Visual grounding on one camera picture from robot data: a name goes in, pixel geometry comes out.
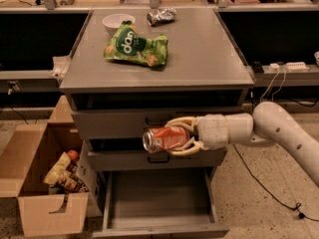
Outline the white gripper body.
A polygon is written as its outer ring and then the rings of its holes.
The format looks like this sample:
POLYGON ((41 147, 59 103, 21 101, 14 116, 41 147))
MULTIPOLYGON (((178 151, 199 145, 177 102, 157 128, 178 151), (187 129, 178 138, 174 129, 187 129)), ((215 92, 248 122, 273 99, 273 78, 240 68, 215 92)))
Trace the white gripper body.
POLYGON ((206 115, 197 119, 199 143, 204 150, 226 147, 229 131, 226 117, 223 115, 206 115))

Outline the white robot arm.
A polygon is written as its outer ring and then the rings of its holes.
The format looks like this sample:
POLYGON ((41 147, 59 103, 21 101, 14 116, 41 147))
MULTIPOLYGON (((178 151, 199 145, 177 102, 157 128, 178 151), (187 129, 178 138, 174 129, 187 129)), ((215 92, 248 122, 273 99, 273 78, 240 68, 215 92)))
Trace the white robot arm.
POLYGON ((172 150, 173 155, 216 150, 231 143, 250 146, 278 143, 319 186, 319 142, 276 103, 260 103, 251 115, 182 117, 168 121, 166 126, 181 126, 198 135, 198 140, 191 139, 183 147, 172 150))

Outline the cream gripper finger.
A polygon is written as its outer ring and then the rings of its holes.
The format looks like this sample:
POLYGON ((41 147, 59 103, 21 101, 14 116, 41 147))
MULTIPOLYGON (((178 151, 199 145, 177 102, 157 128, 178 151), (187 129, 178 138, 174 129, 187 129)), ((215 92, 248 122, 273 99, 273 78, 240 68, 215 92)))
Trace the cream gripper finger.
POLYGON ((166 126, 180 126, 189 132, 196 132, 197 120, 196 117, 181 117, 169 120, 166 126))
POLYGON ((169 153, 175 156, 186 156, 186 155, 195 154, 199 152, 200 150, 201 150, 201 143, 196 141, 195 138, 192 137, 183 146, 171 149, 169 153))

